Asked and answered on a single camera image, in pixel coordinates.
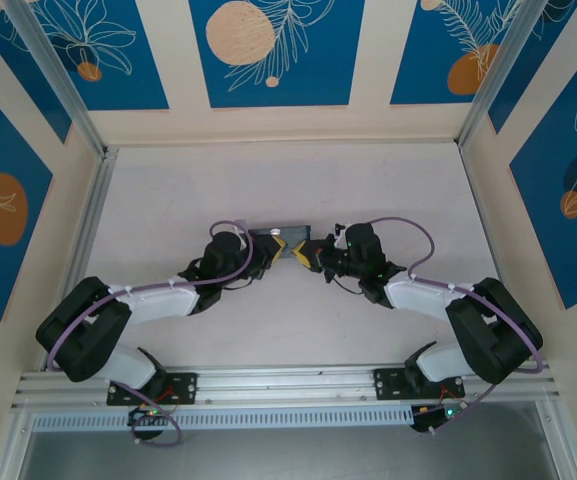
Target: white tabletop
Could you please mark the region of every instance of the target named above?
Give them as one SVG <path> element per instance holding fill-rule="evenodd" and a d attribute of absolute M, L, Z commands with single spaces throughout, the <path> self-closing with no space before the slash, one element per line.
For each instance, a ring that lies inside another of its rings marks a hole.
<path fill-rule="evenodd" d="M 335 223 L 385 215 L 413 219 L 434 236 L 437 251 L 419 274 L 456 283 L 496 276 L 455 145 L 387 142 L 121 149 L 87 274 L 109 284 L 165 281 L 203 254 L 208 227 L 221 219 L 308 224 L 312 238 L 323 238 Z M 398 265 L 428 251 L 407 225 L 376 231 Z M 122 342 L 164 365 L 258 366 L 401 362 L 451 337 L 447 324 L 373 305 L 282 259 L 208 311 L 131 328 Z"/>

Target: purple cable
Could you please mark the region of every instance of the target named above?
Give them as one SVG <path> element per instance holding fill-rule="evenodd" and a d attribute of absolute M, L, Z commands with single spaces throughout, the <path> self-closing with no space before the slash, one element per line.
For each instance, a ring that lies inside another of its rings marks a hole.
<path fill-rule="evenodd" d="M 128 292 L 127 290 L 120 290 L 118 292 L 111 293 L 110 295 L 108 295 L 108 296 L 102 298 L 101 300 L 95 302 L 94 304 L 92 304 L 90 307 L 88 307 L 86 310 L 84 310 L 81 313 L 81 315 L 79 315 L 70 325 L 68 325 L 68 327 L 64 330 L 64 333 L 62 333 L 61 336 L 57 339 L 57 341 L 55 342 L 55 345 L 52 347 L 52 349 L 50 350 L 50 353 L 48 354 L 48 362 L 47 362 L 48 370 L 52 370 L 53 372 L 60 372 L 61 371 L 60 368 L 55 366 L 55 357 L 57 356 L 57 352 L 59 352 L 59 349 L 63 346 L 63 344 L 66 341 L 66 339 L 68 338 L 68 336 L 88 316 L 92 315 L 97 309 L 99 309 L 99 307 L 102 307 L 103 305 L 110 302 L 111 300 L 118 298 L 118 297 L 121 297 L 121 296 L 124 296 L 124 295 L 129 295 L 132 293 L 139 293 L 139 292 L 147 292 L 149 290 L 161 290 L 161 289 L 168 289 L 168 288 L 174 288 L 174 287 L 192 287 L 192 286 L 211 285 L 211 284 L 215 284 L 215 283 L 227 282 L 228 280 L 232 280 L 233 278 L 237 277 L 241 272 L 243 272 L 248 267 L 248 264 L 252 260 L 253 242 L 252 242 L 252 237 L 250 236 L 250 233 L 248 233 L 248 230 L 246 228 L 244 228 L 243 226 L 241 226 L 240 224 L 238 224 L 236 222 L 231 222 L 230 220 L 221 220 L 219 222 L 213 223 L 210 226 L 210 236 L 211 237 L 214 236 L 213 230 L 215 229 L 215 227 L 217 227 L 219 225 L 232 225 L 232 226 L 238 228 L 239 230 L 244 232 L 244 234 L 246 235 L 246 240 L 248 240 L 248 256 L 246 257 L 246 261 L 244 262 L 244 264 L 237 271 L 235 271 L 229 275 L 225 275 L 225 276 L 219 277 L 219 278 L 212 278 L 210 280 L 196 280 L 193 282 L 175 282 L 172 285 L 170 285 L 170 283 L 168 283 L 168 282 L 166 282 L 166 283 L 153 283 L 151 285 L 142 285 L 140 287 L 134 287 L 134 288 L 130 289 L 130 292 Z M 149 446 L 153 446 L 153 447 L 169 447 L 169 446 L 179 445 L 179 443 L 181 443 L 181 428 L 179 427 L 177 422 L 175 422 L 175 420 L 172 418 L 172 416 L 168 412 L 166 412 L 163 408 L 161 408 L 159 405 L 157 405 L 154 401 L 150 400 L 148 397 L 146 397 L 142 393 L 138 392 L 137 390 L 129 387 L 128 385 L 124 385 L 123 383 L 118 383 L 118 382 L 115 382 L 115 383 L 117 385 L 119 385 L 120 387 L 124 388 L 125 390 L 127 390 L 128 392 L 132 393 L 136 397 L 139 397 L 140 399 L 142 399 L 143 401 L 145 401 L 149 405 L 154 406 L 157 410 L 160 410 L 162 412 L 162 415 L 169 422 L 171 422 L 172 425 L 175 427 L 175 430 L 177 430 L 177 440 L 173 443 L 161 444 L 161 443 L 152 443 L 152 442 L 142 442 L 144 445 L 149 445 Z M 131 429 L 131 433 L 133 436 L 135 436 L 135 432 L 134 432 L 135 426 L 136 425 L 133 424 L 133 427 Z"/>
<path fill-rule="evenodd" d="M 428 260 L 430 260 L 430 258 L 434 255 L 435 253 L 435 241 L 432 238 L 432 235 L 430 235 L 430 233 L 428 232 L 428 230 L 426 230 L 424 227 L 422 227 L 421 225 L 419 225 L 417 222 L 414 222 L 413 220 L 410 220 L 408 218 L 404 218 L 404 217 L 381 217 L 381 218 L 377 218 L 375 220 L 371 220 L 368 223 L 380 223 L 380 222 L 385 222 L 385 221 L 394 221 L 394 222 L 403 222 L 403 223 L 407 223 L 409 225 L 412 225 L 413 227 L 416 227 L 417 229 L 419 229 L 428 239 L 428 242 L 430 243 L 430 253 L 428 253 L 428 255 L 426 255 L 425 257 L 423 257 L 421 260 L 417 260 L 416 262 L 414 262 L 410 268 L 408 269 L 408 276 L 410 277 L 410 279 L 413 282 L 419 282 L 419 283 L 423 283 L 426 285 L 431 285 L 433 287 L 439 287 L 439 288 L 444 288 L 446 290 L 453 290 L 453 288 L 451 288 L 451 286 L 447 283 L 443 283 L 443 282 L 438 282 L 436 280 L 429 280 L 426 278 L 419 278 L 417 275 L 413 275 L 413 271 L 415 268 L 417 268 L 418 266 L 420 266 L 421 264 L 427 262 Z M 498 318 L 500 318 L 501 320 L 503 320 L 505 323 L 508 324 L 508 326 L 510 328 L 513 329 L 513 331 L 519 336 L 519 338 L 521 338 L 522 342 L 524 342 L 524 344 L 526 345 L 526 347 L 528 347 L 528 350 L 530 350 L 531 355 L 535 358 L 535 361 L 537 362 L 537 367 L 536 368 L 517 368 L 515 369 L 516 372 L 520 372 L 520 373 L 530 373 L 530 374 L 538 374 L 541 373 L 544 369 L 544 362 L 543 362 L 543 358 L 541 357 L 541 354 L 539 353 L 539 351 L 537 350 L 537 348 L 535 347 L 535 345 L 532 343 L 532 341 L 530 341 L 530 339 L 528 338 L 528 336 L 523 332 L 523 330 L 519 327 L 519 325 L 517 325 L 508 315 L 506 315 L 505 312 L 503 312 L 501 309 L 497 308 L 495 305 L 493 305 L 491 302 L 489 302 L 487 299 L 485 299 L 484 297 L 482 297 L 481 295 L 477 295 L 475 292 L 471 292 L 470 290 L 467 290 L 465 288 L 459 287 L 459 286 L 455 286 L 454 290 L 459 292 L 459 293 L 463 293 L 465 295 L 468 295 L 469 297 L 477 300 L 479 303 L 481 303 L 482 305 L 484 305 L 485 307 L 489 308 L 490 310 L 492 310 L 492 312 L 497 315 Z M 468 407 L 466 407 L 464 410 L 461 411 L 461 413 L 459 413 L 457 416 L 455 416 L 453 418 L 459 418 L 461 416 L 463 416 L 463 414 L 470 410 L 472 407 L 478 405 L 479 403 L 481 403 L 483 401 L 484 398 L 486 398 L 488 395 L 490 395 L 490 393 L 495 389 L 496 385 L 490 385 L 490 387 L 488 387 L 488 389 L 482 393 L 479 397 L 477 397 L 473 402 L 471 402 Z M 438 410 L 437 408 L 428 410 L 426 412 L 418 412 L 415 415 L 420 415 L 422 413 L 429 413 L 429 412 L 434 412 Z M 440 428 L 445 427 L 446 425 L 448 425 L 449 423 L 451 423 L 453 420 L 448 421 L 442 425 L 440 425 L 439 427 L 435 428 L 434 431 L 436 432 L 437 430 L 439 430 Z"/>

